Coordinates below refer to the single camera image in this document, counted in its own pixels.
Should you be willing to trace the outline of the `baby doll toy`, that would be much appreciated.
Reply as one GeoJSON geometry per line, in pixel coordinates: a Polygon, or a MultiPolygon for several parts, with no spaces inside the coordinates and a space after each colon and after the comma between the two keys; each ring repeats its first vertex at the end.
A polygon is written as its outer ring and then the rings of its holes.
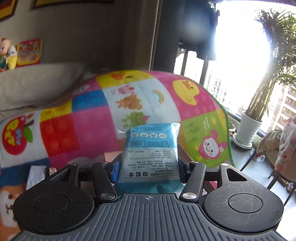
{"type": "Polygon", "coordinates": [[[3,72],[6,70],[6,55],[9,51],[9,48],[11,46],[11,41],[7,38],[3,38],[1,40],[0,44],[0,72],[3,72]]]}

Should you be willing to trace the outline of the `colourful cartoon play mat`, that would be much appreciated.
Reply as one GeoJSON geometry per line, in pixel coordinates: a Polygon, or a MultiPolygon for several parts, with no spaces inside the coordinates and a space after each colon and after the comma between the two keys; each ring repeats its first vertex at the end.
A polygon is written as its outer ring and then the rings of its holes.
{"type": "Polygon", "coordinates": [[[50,108],[1,121],[1,240],[19,233],[13,203],[32,165],[60,169],[121,151],[125,131],[180,123],[178,142],[208,167],[232,162],[228,117],[197,82],[166,72],[117,71],[90,78],[50,108]]]}

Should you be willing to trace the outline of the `white pot palm plant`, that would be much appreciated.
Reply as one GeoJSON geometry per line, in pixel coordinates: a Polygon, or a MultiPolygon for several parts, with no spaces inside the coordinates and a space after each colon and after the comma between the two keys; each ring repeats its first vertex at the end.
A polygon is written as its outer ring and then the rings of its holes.
{"type": "Polygon", "coordinates": [[[295,87],[295,14],[290,11],[261,10],[256,20],[262,25],[270,46],[267,72],[260,82],[240,126],[233,135],[234,143],[250,149],[262,125],[262,118],[269,105],[277,83],[295,87]]]}

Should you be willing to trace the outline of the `pink clothes on chair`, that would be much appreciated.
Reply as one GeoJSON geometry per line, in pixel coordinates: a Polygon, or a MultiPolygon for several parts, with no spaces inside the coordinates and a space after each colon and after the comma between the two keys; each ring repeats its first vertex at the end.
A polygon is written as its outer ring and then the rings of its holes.
{"type": "Polygon", "coordinates": [[[289,118],[283,130],[274,130],[266,134],[257,147],[257,153],[266,154],[275,151],[274,168],[280,173],[287,165],[295,164],[295,115],[289,118]]]}

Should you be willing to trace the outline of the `blue tissue pack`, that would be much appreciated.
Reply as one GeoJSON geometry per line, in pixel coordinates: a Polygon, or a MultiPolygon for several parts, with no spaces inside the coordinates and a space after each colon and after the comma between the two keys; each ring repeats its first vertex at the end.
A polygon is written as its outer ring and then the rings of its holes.
{"type": "Polygon", "coordinates": [[[156,123],[131,128],[126,134],[116,191],[120,194],[177,193],[181,182],[177,137],[179,123],[156,123]]]}

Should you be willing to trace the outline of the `banana plush toy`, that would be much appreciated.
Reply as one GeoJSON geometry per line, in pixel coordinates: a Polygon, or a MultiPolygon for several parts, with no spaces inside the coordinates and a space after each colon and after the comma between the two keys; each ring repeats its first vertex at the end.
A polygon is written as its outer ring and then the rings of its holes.
{"type": "Polygon", "coordinates": [[[15,69],[17,64],[18,52],[14,45],[11,45],[8,48],[8,52],[6,55],[6,65],[7,69],[15,69]]]}

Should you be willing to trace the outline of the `grey sofa cushion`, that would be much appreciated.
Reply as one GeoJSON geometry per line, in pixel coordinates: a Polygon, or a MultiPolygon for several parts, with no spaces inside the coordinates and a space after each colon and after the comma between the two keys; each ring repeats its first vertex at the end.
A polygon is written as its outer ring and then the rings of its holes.
{"type": "Polygon", "coordinates": [[[1,120],[53,104],[85,75],[80,63],[39,64],[1,72],[1,120]]]}

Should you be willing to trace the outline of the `gold framed red picture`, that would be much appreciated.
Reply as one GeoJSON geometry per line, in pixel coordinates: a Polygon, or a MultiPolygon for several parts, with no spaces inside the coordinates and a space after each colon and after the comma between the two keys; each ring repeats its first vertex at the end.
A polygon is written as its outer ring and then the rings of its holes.
{"type": "Polygon", "coordinates": [[[5,21],[15,14],[18,0],[0,0],[0,21],[5,21]]]}

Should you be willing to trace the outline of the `small white figure box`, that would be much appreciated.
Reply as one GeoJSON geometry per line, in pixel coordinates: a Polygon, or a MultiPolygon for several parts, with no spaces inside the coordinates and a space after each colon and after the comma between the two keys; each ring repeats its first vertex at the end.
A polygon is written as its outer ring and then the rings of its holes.
{"type": "Polygon", "coordinates": [[[39,182],[43,181],[46,177],[54,174],[56,171],[56,168],[46,166],[31,166],[26,183],[26,190],[32,188],[39,182]]]}

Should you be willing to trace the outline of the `red picture book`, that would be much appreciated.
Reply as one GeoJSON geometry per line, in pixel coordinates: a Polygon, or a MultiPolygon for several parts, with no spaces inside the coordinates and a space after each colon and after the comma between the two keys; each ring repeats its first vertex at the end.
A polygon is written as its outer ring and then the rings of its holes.
{"type": "Polygon", "coordinates": [[[42,47],[42,38],[19,42],[17,44],[17,68],[40,64],[42,56],[42,47]]]}

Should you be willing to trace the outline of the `pink cardboard box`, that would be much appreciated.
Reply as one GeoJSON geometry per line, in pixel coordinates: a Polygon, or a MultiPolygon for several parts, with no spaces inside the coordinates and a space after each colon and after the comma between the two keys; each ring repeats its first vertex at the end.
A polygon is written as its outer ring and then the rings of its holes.
{"type": "MultiPolygon", "coordinates": [[[[121,160],[122,151],[116,152],[106,152],[104,153],[104,159],[106,163],[111,163],[113,161],[121,160]]],[[[185,181],[191,176],[191,173],[198,162],[194,162],[187,151],[178,144],[178,158],[179,165],[181,166],[181,177],[185,178],[185,181]]],[[[205,179],[204,179],[204,189],[207,194],[217,189],[217,182],[219,179],[219,167],[208,168],[206,167],[205,179]]]]}

